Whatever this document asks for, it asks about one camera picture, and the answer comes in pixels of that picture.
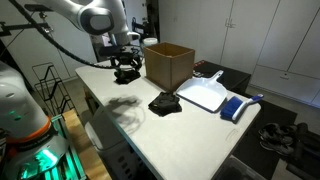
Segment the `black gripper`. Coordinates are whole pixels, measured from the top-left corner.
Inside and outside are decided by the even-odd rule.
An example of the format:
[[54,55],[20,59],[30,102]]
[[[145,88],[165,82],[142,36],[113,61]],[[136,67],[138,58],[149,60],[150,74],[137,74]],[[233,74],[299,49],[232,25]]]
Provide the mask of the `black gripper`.
[[99,55],[108,57],[111,66],[121,69],[122,65],[129,65],[131,69],[139,70],[142,67],[142,60],[137,49],[127,51],[125,46],[109,46],[99,49]]

